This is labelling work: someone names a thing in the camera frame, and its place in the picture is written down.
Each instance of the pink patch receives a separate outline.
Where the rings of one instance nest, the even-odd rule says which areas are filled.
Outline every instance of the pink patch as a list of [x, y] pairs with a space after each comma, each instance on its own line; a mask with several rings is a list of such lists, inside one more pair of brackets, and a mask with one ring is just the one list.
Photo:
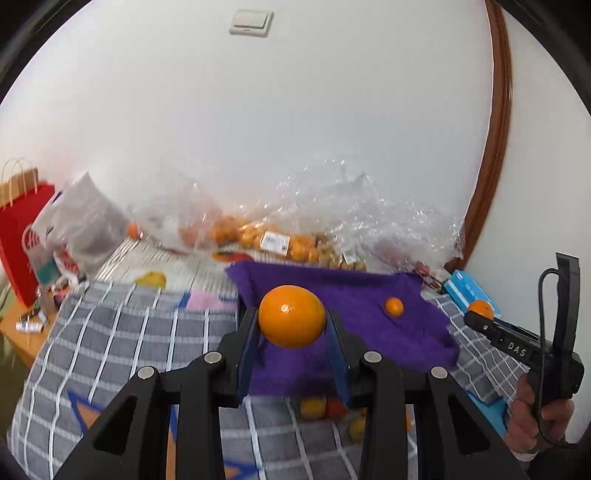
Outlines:
[[192, 291], [187, 310], [236, 310], [236, 300], [220, 300], [217, 295]]

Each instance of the finger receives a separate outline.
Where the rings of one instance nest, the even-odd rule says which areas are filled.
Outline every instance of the finger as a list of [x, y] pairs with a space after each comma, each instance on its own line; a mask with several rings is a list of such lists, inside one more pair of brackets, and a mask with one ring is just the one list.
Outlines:
[[574, 402], [568, 398], [559, 398], [542, 408], [542, 418], [547, 421], [568, 422], [573, 412]]
[[510, 419], [509, 422], [507, 422], [507, 433], [515, 441], [514, 445], [518, 446], [518, 449], [511, 448], [511, 450], [524, 453], [535, 447], [536, 439], [524, 432], [514, 419]]
[[528, 405], [533, 405], [535, 402], [534, 389], [527, 381], [527, 375], [521, 375], [517, 381], [517, 398]]
[[529, 435], [535, 437], [538, 435], [538, 423], [531, 414], [531, 407], [521, 400], [514, 400], [510, 406], [511, 416], [521, 429]]
[[513, 437], [513, 434], [509, 431], [505, 432], [503, 436], [503, 440], [505, 441], [505, 445], [507, 445], [511, 450], [517, 453], [525, 453], [528, 450], [532, 449], [533, 446], [528, 447], [527, 445], [523, 445], [519, 440]]
[[550, 426], [550, 440], [560, 440], [566, 432], [566, 427], [569, 425], [567, 421], [556, 421]]

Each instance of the wooden table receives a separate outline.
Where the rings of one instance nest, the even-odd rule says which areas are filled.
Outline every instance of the wooden table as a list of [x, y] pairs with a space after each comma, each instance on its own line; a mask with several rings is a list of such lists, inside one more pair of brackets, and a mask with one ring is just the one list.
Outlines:
[[8, 338], [12, 347], [26, 366], [32, 367], [39, 350], [41, 350], [41, 347], [53, 326], [53, 321], [56, 316], [51, 315], [49, 317], [49, 324], [45, 326], [41, 333], [17, 332], [16, 325], [18, 319], [23, 313], [26, 313], [29, 310], [30, 309], [26, 308], [18, 300], [14, 301], [4, 316], [4, 319], [0, 322], [0, 332]]

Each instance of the light switch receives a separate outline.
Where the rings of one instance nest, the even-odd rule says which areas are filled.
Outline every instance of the light switch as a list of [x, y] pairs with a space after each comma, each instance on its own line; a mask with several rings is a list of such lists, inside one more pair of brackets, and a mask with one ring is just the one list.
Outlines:
[[273, 12], [263, 10], [238, 10], [232, 20], [230, 33], [233, 35], [254, 35], [266, 37]]

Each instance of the gray plaid blanket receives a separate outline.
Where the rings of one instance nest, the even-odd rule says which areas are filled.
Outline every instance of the gray plaid blanket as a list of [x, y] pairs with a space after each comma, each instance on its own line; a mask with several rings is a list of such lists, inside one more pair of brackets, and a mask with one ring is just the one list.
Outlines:
[[[138, 368], [184, 367], [236, 328], [236, 309], [176, 309], [182, 296], [95, 282], [68, 297], [31, 370], [9, 435], [13, 454], [33, 480], [54, 476], [92, 419]], [[497, 395], [511, 400], [524, 367], [467, 328], [449, 297], [428, 300], [449, 316], [450, 332], [460, 344], [452, 372], [458, 383], [483, 401]], [[412, 408], [407, 410], [412, 418]], [[220, 409], [226, 477], [356, 479], [362, 446], [351, 441], [347, 428], [357, 417], [350, 411], [337, 423], [302, 421], [298, 399], [290, 398], [247, 397], [237, 410]], [[415, 440], [413, 422], [409, 478], [417, 475]]]

